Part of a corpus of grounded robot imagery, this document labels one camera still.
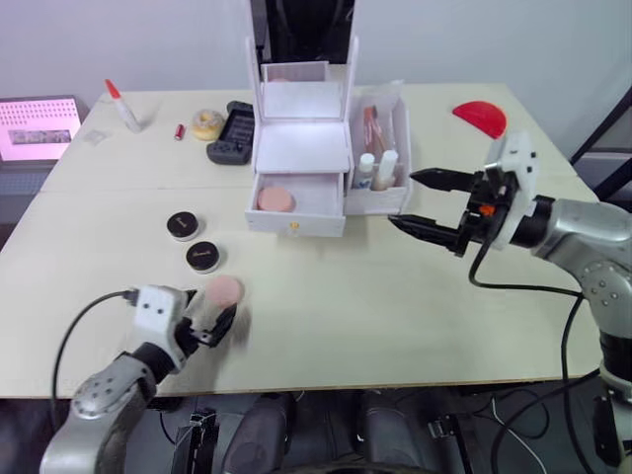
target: white wall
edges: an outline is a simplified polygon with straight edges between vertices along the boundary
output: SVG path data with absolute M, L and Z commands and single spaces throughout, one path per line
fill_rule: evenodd
M 3 0 L 0 96 L 246 88 L 240 4 Z M 505 82 L 567 156 L 632 83 L 630 0 L 356 0 L 355 30 L 358 83 Z

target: white bottle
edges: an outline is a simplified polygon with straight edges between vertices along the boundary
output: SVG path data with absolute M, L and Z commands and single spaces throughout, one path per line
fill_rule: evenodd
M 362 153 L 359 157 L 359 164 L 355 168 L 354 185 L 355 190 L 368 190 L 373 181 L 373 163 L 375 157 L 372 153 Z
M 386 150 L 382 155 L 382 161 L 379 163 L 377 175 L 373 180 L 374 191 L 384 191 L 395 184 L 395 164 L 399 158 L 395 150 Z

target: white vanity organizer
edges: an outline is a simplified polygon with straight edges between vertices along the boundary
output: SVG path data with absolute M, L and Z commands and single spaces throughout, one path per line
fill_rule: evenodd
M 263 64 L 260 75 L 253 41 L 247 38 L 256 121 L 255 184 L 246 209 L 251 230 L 341 237 L 346 214 L 399 213 L 406 204 L 411 167 L 408 112 L 398 93 L 380 95 L 378 102 L 370 95 L 352 98 L 357 38 L 350 45 L 342 80 L 332 79 L 326 61 Z M 385 139 L 399 153 L 395 186 L 382 192 L 351 189 L 364 147 L 362 109 L 369 103 L 377 106 Z M 260 210 L 259 192 L 268 187 L 290 192 L 293 211 Z

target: white table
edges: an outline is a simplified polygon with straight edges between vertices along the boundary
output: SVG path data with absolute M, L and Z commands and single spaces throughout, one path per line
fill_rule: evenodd
M 213 351 L 200 348 L 161 394 L 560 377 L 570 298 L 473 287 L 467 271 L 476 245 L 458 259 L 383 216 L 349 218 L 339 239 L 250 232 L 243 214 L 250 168 L 210 163 L 190 135 L 173 140 L 176 124 L 189 123 L 195 110 L 220 110 L 249 93 L 128 95 L 135 110 L 157 111 L 153 123 L 128 133 L 100 101 L 0 254 L 0 397 L 48 396 L 61 336 L 93 298 L 143 283 L 190 288 L 210 280 L 188 268 L 188 245 L 166 232 L 169 215 L 184 209 L 205 220 L 200 239 L 226 251 L 216 275 L 242 279 L 246 297 L 231 339 Z M 488 100 L 505 110 L 512 128 L 529 130 L 542 194 L 594 200 L 505 86 L 415 85 L 404 97 L 414 168 L 480 169 L 490 138 L 450 110 Z M 94 146 L 82 138 L 92 129 L 112 135 Z M 410 210 L 454 226 L 465 202 L 463 194 L 416 187 Z M 492 252 L 480 278 L 577 287 L 518 248 Z M 107 302 L 78 325 L 62 364 L 62 395 L 131 349 L 131 314 L 122 301 Z M 570 338 L 572 375 L 596 368 L 597 334 L 585 306 Z

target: robotic arm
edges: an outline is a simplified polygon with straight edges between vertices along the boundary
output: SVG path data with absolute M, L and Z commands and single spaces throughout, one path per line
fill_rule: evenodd
M 618 452 L 599 443 L 597 454 L 617 465 L 620 451 L 632 447 L 632 215 L 605 203 L 536 196 L 537 170 L 528 135 L 510 133 L 494 143 L 485 171 L 434 168 L 411 175 L 436 190 L 470 193 L 458 228 L 416 215 L 389 219 L 400 230 L 459 257 L 472 240 L 482 243 L 485 252 L 490 246 L 502 250 L 510 243 L 519 245 L 577 280 L 600 331 L 599 371 L 607 393 L 602 402 L 609 406 L 597 405 L 597 410 L 614 419 L 620 440 Z
M 236 305 L 225 309 L 210 331 L 194 331 L 186 311 L 195 291 L 143 286 L 136 294 L 132 354 L 123 353 L 75 392 L 66 423 L 55 434 L 39 472 L 123 472 L 127 439 L 156 386 L 179 372 L 202 344 L 214 348 L 230 329 Z

